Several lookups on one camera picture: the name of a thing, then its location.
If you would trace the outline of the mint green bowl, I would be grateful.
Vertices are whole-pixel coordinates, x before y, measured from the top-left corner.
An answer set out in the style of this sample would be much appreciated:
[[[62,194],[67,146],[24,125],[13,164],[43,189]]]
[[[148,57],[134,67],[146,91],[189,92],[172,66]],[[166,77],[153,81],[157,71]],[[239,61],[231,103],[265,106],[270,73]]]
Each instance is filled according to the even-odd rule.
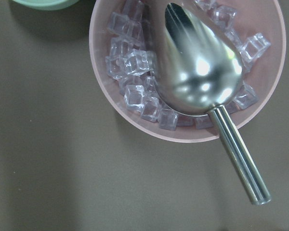
[[[70,7],[79,0],[14,0],[14,2],[31,9],[55,11]]]

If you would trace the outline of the pink ice bowl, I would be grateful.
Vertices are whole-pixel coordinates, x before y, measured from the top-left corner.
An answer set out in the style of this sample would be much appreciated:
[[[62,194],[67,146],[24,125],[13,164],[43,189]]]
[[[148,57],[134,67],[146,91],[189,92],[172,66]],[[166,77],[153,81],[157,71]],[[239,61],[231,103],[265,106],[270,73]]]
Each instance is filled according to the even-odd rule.
[[[112,38],[106,27],[111,13],[121,12],[124,3],[123,0],[96,1],[90,22],[91,62],[96,79],[108,101],[129,123],[154,137],[182,143],[217,139],[218,134],[214,128],[179,127],[175,131],[164,130],[160,129],[157,123],[143,120],[126,109],[123,96],[119,93],[118,83],[107,75],[105,65],[105,57],[109,54]],[[271,43],[245,76],[245,82],[255,90],[259,98],[258,102],[247,109],[231,114],[237,128],[241,128],[262,110],[279,82],[286,55],[285,22],[279,2],[276,0],[220,0],[218,3],[238,10],[234,28],[242,39],[261,32]]]

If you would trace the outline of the steel ice scoop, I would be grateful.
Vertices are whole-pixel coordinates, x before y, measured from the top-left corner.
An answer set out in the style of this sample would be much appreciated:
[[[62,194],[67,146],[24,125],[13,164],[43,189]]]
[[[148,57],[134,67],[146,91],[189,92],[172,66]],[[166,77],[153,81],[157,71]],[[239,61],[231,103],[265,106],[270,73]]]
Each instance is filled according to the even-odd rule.
[[[180,114],[208,115],[250,202],[268,203],[271,195],[225,107],[243,84],[238,50],[201,9],[169,2],[153,21],[159,96]]]

